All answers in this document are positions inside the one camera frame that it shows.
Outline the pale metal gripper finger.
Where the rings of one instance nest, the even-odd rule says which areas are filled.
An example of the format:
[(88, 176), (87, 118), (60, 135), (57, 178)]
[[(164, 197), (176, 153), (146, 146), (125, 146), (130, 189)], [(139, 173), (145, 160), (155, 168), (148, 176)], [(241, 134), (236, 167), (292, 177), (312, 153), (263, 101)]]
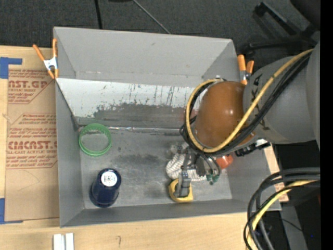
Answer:
[(180, 173), (178, 178), (178, 196), (187, 197), (189, 195), (191, 178), (188, 175), (187, 171)]

